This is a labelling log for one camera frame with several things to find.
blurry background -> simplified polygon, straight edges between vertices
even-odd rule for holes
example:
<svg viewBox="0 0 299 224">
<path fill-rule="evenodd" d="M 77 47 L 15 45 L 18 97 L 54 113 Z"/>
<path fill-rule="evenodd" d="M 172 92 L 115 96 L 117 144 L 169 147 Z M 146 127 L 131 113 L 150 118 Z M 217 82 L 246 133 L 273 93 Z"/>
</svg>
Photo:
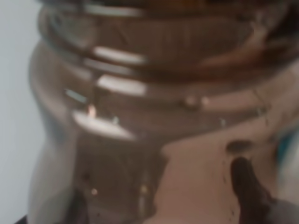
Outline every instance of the blurry background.
<svg viewBox="0 0 299 224">
<path fill-rule="evenodd" d="M 0 0 L 0 224 L 26 214 L 30 176 L 44 139 L 28 85 L 39 7 L 34 0 Z"/>
</svg>

white wall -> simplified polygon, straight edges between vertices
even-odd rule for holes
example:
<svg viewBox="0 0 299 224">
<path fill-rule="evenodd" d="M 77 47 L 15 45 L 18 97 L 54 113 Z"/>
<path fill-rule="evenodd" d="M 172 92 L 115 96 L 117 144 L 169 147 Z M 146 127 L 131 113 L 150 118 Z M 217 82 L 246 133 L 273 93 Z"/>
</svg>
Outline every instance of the white wall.
<svg viewBox="0 0 299 224">
<path fill-rule="evenodd" d="M 0 224 L 26 214 L 30 176 L 44 139 L 28 85 L 39 7 L 34 0 L 0 0 Z"/>
</svg>

